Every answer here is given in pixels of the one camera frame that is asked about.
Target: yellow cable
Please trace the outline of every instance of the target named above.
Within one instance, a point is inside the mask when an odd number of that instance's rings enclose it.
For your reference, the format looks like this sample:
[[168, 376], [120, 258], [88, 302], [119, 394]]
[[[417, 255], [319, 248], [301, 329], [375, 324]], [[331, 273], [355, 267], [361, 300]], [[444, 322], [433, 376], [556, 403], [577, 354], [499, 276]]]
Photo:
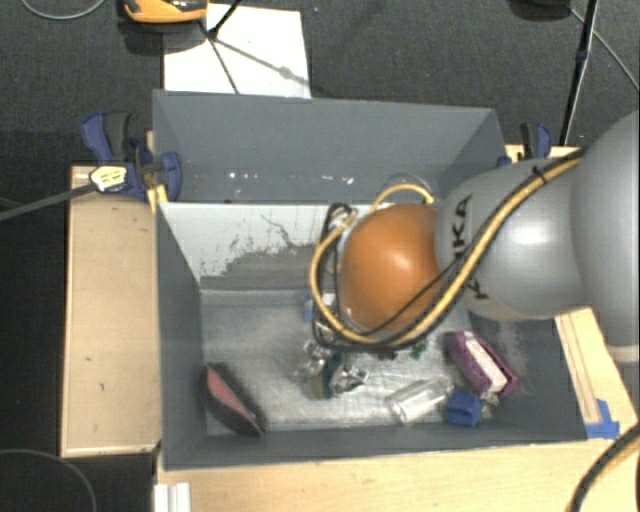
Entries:
[[[613, 447], [614, 445], [615, 445], [615, 443], [613, 443], [609, 447], [609, 449], [611, 449], [611, 447]], [[627, 446], [625, 446], [622, 450], [620, 450], [618, 453], [616, 453], [612, 458], [607, 459], [607, 458], [603, 457], [604, 454], [601, 455], [598, 458], [598, 460], [594, 463], [594, 465], [591, 467], [591, 469], [589, 469], [589, 472], [591, 472], [592, 469], [596, 465], [602, 466], [604, 464], [605, 466], [601, 470], [601, 472], [595, 477], [593, 482], [591, 482], [591, 484], [589, 485], [589, 487], [587, 489], [587, 492], [590, 489], [593, 489], [596, 485], [598, 485], [598, 483], [600, 483], [607, 475], [609, 475], [612, 471], [614, 471], [618, 466], [620, 466], [620, 464], [622, 464], [625, 460], [627, 460], [631, 455], [633, 455], [633, 454], [638, 455], [639, 451], [640, 451], [640, 437], [636, 437]], [[573, 510], [573, 502], [575, 501], [576, 494], [579, 491], [580, 491], [580, 489], [576, 488], [576, 490], [573, 493], [571, 502], [567, 505], [567, 507], [565, 509], [565, 512], [571, 512]]]
[[[418, 336], [421, 332], [426, 330], [429, 325], [435, 321], [438, 316], [443, 313], [446, 309], [451, 306], [454, 298], [460, 289], [465, 285], [467, 280], [469, 279], [469, 275], [473, 271], [473, 268], [477, 264], [478, 260], [482, 256], [482, 254], [487, 249], [491, 239], [498, 231], [498, 229], [505, 222], [507, 217], [518, 207], [520, 206], [529, 196], [531, 196], [534, 192], [536, 192], [539, 188], [546, 185], [548, 182], [557, 178], [561, 174], [565, 173], [569, 169], [573, 168], [580, 162], [579, 158], [575, 158], [573, 160], [568, 160], [552, 169], [544, 172], [537, 179], [533, 180], [526, 187], [523, 187], [522, 190], [519, 190], [516, 194], [512, 195], [506, 203], [500, 208], [500, 210], [493, 217], [489, 226], [480, 236], [478, 243], [475, 245], [473, 250], [469, 253], [469, 256], [466, 258], [463, 263], [460, 271], [457, 276], [451, 282], [451, 284], [447, 287], [446, 291], [443, 293], [442, 297], [434, 306], [431, 308], [429, 313], [418, 322], [409, 332], [405, 335], [401, 336], [390, 346], [398, 347]], [[421, 193], [427, 203], [431, 204], [433, 202], [433, 197], [429, 194], [424, 188], [419, 187], [418, 185], [412, 184], [400, 184], [390, 187], [389, 189], [383, 191], [373, 203], [370, 212], [374, 212], [377, 206], [387, 197], [389, 194], [396, 192], [398, 190], [415, 190]], [[320, 295], [320, 290], [318, 288], [318, 283], [316, 280], [316, 275], [318, 271], [318, 265], [320, 263], [320, 259], [322, 255], [327, 250], [327, 248], [346, 230], [346, 228], [353, 223], [357, 216], [356, 212], [351, 213], [345, 221], [335, 228], [324, 240], [322, 240], [314, 251], [313, 257], [311, 259], [311, 265], [309, 269], [309, 283], [311, 287], [311, 294], [313, 295], [313, 299], [322, 313], [322, 315], [327, 319], [327, 321], [331, 324], [331, 326], [336, 329], [339, 334], [350, 341], [361, 343], [361, 344], [377, 344], [380, 342], [379, 339], [365, 336], [359, 334], [358, 332], [349, 329], [346, 325], [344, 325], [340, 320], [336, 318], [336, 316], [331, 312], [331, 310], [324, 304], [322, 300], [322, 296]]]
[[378, 194], [378, 197], [376, 197], [376, 200], [371, 205], [371, 208], [369, 208], [369, 213], [371, 214], [375, 212], [378, 209], [378, 206], [380, 206], [380, 203], [382, 203], [382, 201], [384, 201], [386, 197], [401, 190], [410, 190], [412, 192], [417, 192], [422, 197], [424, 197], [424, 200], [427, 204], [433, 204], [433, 202], [435, 201], [431, 193], [426, 188], [421, 187], [420, 185], [414, 185], [412, 183], [400, 183], [380, 192], [380, 194]]

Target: black floor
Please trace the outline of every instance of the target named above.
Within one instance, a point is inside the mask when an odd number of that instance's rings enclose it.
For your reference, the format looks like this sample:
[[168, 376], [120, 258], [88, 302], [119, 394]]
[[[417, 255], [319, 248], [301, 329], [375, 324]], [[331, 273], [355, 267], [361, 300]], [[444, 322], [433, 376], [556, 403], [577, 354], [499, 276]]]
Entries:
[[[31, 0], [57, 13], [92, 3]], [[596, 30], [637, 82], [640, 4], [600, 4]], [[559, 136], [582, 30], [575, 16], [527, 21], [505, 0], [247, 5], [302, 11], [314, 96], [485, 106], [496, 110], [506, 142], [520, 140], [524, 121], [543, 122]], [[572, 6], [584, 15], [586, 0]], [[151, 128], [150, 92], [161, 86], [160, 50], [158, 35], [118, 16], [116, 0], [68, 22], [42, 20], [20, 0], [5, 0], [0, 198], [25, 203], [65, 190], [71, 164], [91, 158], [78, 127], [96, 110], [131, 112], [136, 133]], [[637, 108], [631, 81], [594, 41], [569, 143], [590, 144]], [[65, 229], [64, 206], [0, 223], [0, 450], [57, 451]], [[147, 510], [149, 457], [95, 459], [79, 467], [96, 490], [100, 510]], [[6, 481], [0, 478], [0, 486]], [[0, 509], [5, 510], [1, 498]]]

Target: clamp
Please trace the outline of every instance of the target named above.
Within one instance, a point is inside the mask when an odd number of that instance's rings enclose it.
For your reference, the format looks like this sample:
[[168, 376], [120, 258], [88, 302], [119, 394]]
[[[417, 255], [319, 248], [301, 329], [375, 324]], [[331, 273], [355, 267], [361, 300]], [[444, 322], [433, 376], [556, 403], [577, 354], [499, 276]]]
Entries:
[[121, 194], [143, 202], [148, 190], [164, 185], [169, 201], [176, 201], [182, 186], [177, 153], [163, 153], [156, 161], [144, 141], [129, 138], [130, 118], [127, 112], [98, 111], [82, 122], [82, 140], [98, 162], [89, 178], [103, 194]]

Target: gray bin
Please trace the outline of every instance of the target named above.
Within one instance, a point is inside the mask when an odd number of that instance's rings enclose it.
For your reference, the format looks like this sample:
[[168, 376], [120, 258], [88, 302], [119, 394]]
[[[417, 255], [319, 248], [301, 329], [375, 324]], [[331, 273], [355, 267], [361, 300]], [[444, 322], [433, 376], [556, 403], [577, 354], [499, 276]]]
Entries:
[[[406, 353], [394, 362], [364, 356], [366, 389], [317, 400], [292, 376], [310, 337], [306, 273], [327, 204], [369, 202], [396, 173], [417, 175], [444, 196], [495, 168], [504, 146], [493, 112], [157, 92], [154, 133], [156, 151], [178, 151], [185, 171], [180, 202], [157, 215], [168, 470], [585, 438], [549, 321], [495, 323], [458, 307], [420, 362]], [[457, 328], [491, 341], [520, 377], [519, 389], [472, 429], [437, 416], [393, 424], [382, 396], [452, 371], [438, 340]], [[238, 437], [205, 412], [196, 383], [209, 361], [225, 362], [264, 410], [265, 437]]]

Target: wooden edge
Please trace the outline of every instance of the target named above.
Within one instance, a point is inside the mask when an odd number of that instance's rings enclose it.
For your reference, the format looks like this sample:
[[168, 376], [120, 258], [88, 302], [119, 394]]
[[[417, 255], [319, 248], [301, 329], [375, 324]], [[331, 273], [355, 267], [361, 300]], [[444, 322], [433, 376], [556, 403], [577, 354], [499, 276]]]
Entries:
[[164, 411], [162, 408], [162, 368], [160, 359], [160, 298], [158, 297], [158, 230], [157, 230], [157, 213], [154, 211], [153, 223], [151, 225], [151, 344], [155, 347], [156, 365], [158, 370], [158, 400], [160, 402], [160, 427], [158, 431], [158, 443], [162, 442], [162, 421]]
[[81, 459], [85, 457], [102, 457], [104, 455], [135, 455], [153, 453], [157, 444], [136, 444], [120, 446], [92, 446], [91, 448], [67, 448], [60, 452], [63, 459]]
[[584, 422], [585, 424], [599, 423], [602, 418], [573, 319], [570, 314], [560, 315], [555, 318], [555, 322]]
[[[67, 283], [73, 282], [73, 244], [74, 244], [74, 211], [73, 208], [69, 208], [69, 228], [68, 228], [68, 241], [67, 241]], [[70, 360], [71, 360], [71, 325], [72, 325], [72, 311], [73, 311], [73, 294], [69, 293], [67, 289], [65, 291], [65, 328], [64, 328], [64, 356], [62, 363], [62, 412], [60, 421], [60, 439], [59, 439], [59, 452], [61, 457], [68, 457], [68, 433], [69, 433], [69, 379], [70, 379]]]
[[167, 189], [164, 185], [157, 185], [147, 190], [147, 200], [151, 207], [151, 213], [156, 214], [156, 207], [158, 203], [167, 203], [169, 198], [167, 197]]
[[[520, 160], [520, 156], [524, 153], [524, 147], [520, 144], [507, 144], [505, 148], [507, 150], [507, 156], [514, 162], [518, 162]], [[575, 146], [553, 146], [549, 157], [560, 158], [568, 155], [569, 153], [573, 153], [576, 149], [578, 148]]]

